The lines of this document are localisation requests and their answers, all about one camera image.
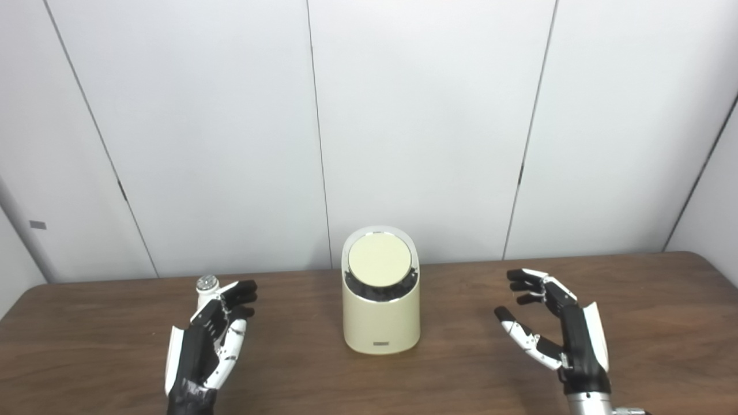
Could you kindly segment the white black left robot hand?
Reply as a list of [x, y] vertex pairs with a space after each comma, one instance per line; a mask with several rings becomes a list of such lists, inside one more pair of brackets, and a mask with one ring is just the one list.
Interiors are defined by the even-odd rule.
[[222, 388], [242, 352], [257, 289], [253, 280], [221, 286], [216, 276], [207, 275], [196, 281], [196, 311], [188, 327], [171, 329], [164, 371], [167, 397], [181, 394], [182, 388]]

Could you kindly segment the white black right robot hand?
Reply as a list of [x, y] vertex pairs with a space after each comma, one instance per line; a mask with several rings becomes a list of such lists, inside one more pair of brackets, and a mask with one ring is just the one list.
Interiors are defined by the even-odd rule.
[[507, 271], [512, 292], [523, 292], [517, 304], [543, 304], [559, 319], [562, 345], [520, 323], [509, 309], [496, 307], [502, 328], [524, 352], [559, 375], [564, 393], [611, 393], [609, 355], [598, 306], [580, 305], [574, 292], [543, 271]]

